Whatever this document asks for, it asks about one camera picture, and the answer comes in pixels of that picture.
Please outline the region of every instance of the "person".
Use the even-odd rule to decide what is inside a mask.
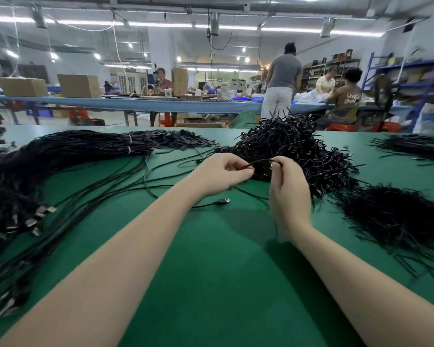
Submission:
[[[112,87],[112,85],[109,83],[109,81],[105,80],[104,81],[104,92],[105,93],[110,93],[111,91],[113,91],[114,88]]]
[[[354,124],[357,119],[358,102],[361,98],[361,89],[357,85],[362,71],[360,68],[349,69],[344,77],[346,83],[325,100],[335,107],[325,117],[317,120],[317,130],[324,130],[330,124]]]
[[[164,68],[158,68],[158,79],[160,82],[160,86],[158,87],[158,91],[160,93],[164,93],[166,89],[173,89],[174,83],[166,78],[166,70]],[[155,125],[155,120],[158,112],[150,112],[149,114],[149,122],[152,127]],[[177,122],[177,113],[172,113],[172,126],[175,126],[175,122]]]
[[[270,65],[261,118],[283,118],[288,115],[293,90],[299,92],[302,80],[302,63],[295,56],[296,46],[294,42],[289,42],[285,46],[285,54],[275,58]]]
[[[313,266],[363,342],[434,347],[434,305],[316,230],[301,167],[287,157],[272,160],[269,204],[278,228]],[[117,346],[191,206],[253,173],[234,154],[207,158],[59,282],[0,339],[0,347]],[[164,209],[168,216],[161,216]]]
[[[336,73],[336,67],[331,67],[325,75],[319,77],[315,84],[315,91],[318,94],[332,93],[336,85],[336,80],[334,80]]]

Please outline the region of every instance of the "blue shelving rack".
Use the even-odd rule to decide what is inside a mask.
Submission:
[[[369,81],[371,79],[373,79],[375,77],[375,75],[377,74],[381,74],[381,73],[387,73],[389,70],[393,70],[393,69],[399,69],[402,64],[392,64],[392,65],[382,65],[382,66],[373,66],[373,60],[374,59],[379,59],[379,58],[389,58],[387,56],[375,56],[374,52],[371,54],[370,56],[370,60],[368,61],[368,67],[366,68],[366,72],[365,72],[365,79],[362,83],[362,90],[364,90],[365,88],[371,88],[373,87],[372,84],[368,84]],[[414,60],[411,62],[407,62],[404,64],[404,68],[412,68],[412,67],[426,67],[426,66],[434,66],[434,59],[431,60]],[[421,110],[424,106],[424,104],[427,102],[428,100],[428,96],[429,93],[431,91],[432,88],[434,88],[434,69],[432,71],[432,75],[428,80],[419,82],[419,83],[402,83],[400,84],[401,88],[421,88],[421,90],[423,90],[423,94],[421,96],[420,99],[420,103],[417,104],[415,106],[415,108],[412,110],[412,112],[414,113],[413,119],[411,121],[411,124],[408,127],[408,131],[412,132],[413,128],[415,128],[415,124],[417,122],[417,119],[421,113]]]

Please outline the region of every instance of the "white shirt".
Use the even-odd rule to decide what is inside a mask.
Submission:
[[[336,85],[336,80],[333,78],[330,81],[327,81],[325,78],[325,75],[318,78],[317,83],[315,84],[316,87],[321,86],[323,93],[329,93],[332,88]]]

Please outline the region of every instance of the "green workbench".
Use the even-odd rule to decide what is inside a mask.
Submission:
[[[6,128],[6,139],[18,145],[65,130],[50,126]],[[90,128],[116,133],[140,129]],[[233,145],[241,132],[238,129],[190,130],[222,145]],[[378,137],[376,133],[321,132],[321,135],[328,147],[348,146],[355,164],[367,164],[359,168],[358,179],[426,190],[426,196],[434,200],[434,165],[418,167],[421,162],[406,156],[379,159],[384,153],[367,145],[371,138]],[[151,166],[194,154],[195,150],[189,150],[154,155]],[[89,168],[55,175],[44,186],[45,199],[53,204],[104,178],[129,160],[133,165],[137,158],[99,162]],[[194,162],[177,164],[159,168],[149,178],[178,174],[196,165]],[[268,186],[250,180],[241,188],[267,196]],[[162,192],[165,190],[155,189],[158,195]],[[363,345],[307,260],[277,233],[266,202],[238,190],[208,201],[222,197],[230,198],[231,203],[189,212],[120,346]],[[41,268],[25,308],[37,303],[153,200],[147,192],[139,191],[116,196],[101,205]],[[372,266],[408,285],[410,275],[385,250],[355,237],[343,214],[327,200],[328,196],[313,211],[313,225]],[[167,214],[168,210],[164,209],[163,215]],[[434,304],[434,281],[429,275],[413,283],[411,290]],[[20,315],[0,318],[0,336],[26,309],[21,309]]]

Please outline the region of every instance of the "black hair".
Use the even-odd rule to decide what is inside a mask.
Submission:
[[[358,83],[360,81],[362,73],[363,72],[360,68],[351,68],[346,72],[344,78],[352,83]]]
[[[296,46],[294,42],[289,42],[285,45],[285,54],[287,53],[296,54]]]

